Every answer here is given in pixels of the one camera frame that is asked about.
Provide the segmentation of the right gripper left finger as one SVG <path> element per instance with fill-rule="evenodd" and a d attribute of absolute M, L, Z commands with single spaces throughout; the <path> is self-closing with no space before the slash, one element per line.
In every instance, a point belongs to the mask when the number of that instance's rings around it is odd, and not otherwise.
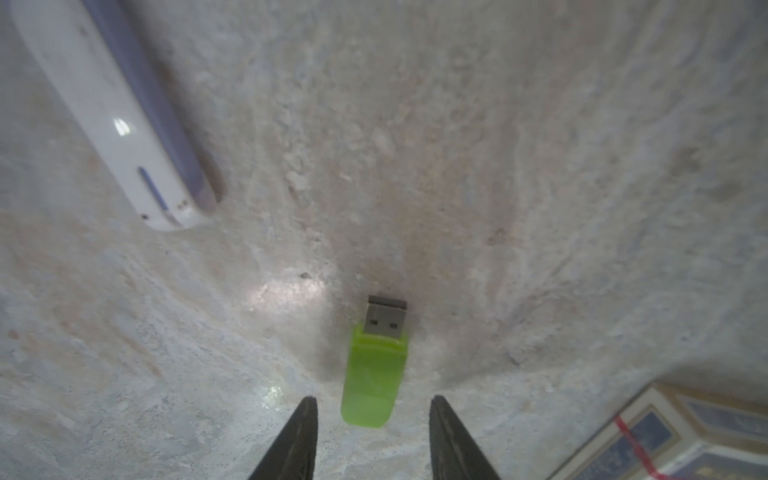
<path fill-rule="evenodd" d="M 296 407 L 249 480 L 312 480 L 317 439 L 317 401 L 307 396 Z"/>

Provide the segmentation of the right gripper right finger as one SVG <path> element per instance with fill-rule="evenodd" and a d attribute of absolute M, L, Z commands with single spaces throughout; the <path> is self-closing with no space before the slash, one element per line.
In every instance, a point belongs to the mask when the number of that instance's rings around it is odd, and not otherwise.
<path fill-rule="evenodd" d="M 435 480 L 500 480 L 482 450 L 447 399 L 436 395 L 430 404 L 429 440 Z"/>

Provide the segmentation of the green usb drive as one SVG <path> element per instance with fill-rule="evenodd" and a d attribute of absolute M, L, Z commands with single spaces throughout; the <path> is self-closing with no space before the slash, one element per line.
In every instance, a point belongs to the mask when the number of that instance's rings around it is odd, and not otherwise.
<path fill-rule="evenodd" d="M 352 331 L 340 413 L 349 425 L 380 428 L 391 417 L 408 358 L 407 302 L 371 295 Z"/>

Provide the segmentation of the white purple usb drive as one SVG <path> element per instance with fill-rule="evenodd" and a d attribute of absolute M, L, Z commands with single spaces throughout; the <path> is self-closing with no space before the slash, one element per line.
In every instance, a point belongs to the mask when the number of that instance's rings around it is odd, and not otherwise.
<path fill-rule="evenodd" d="M 150 228 L 207 223 L 216 198 L 117 1 L 10 1 L 21 37 Z"/>

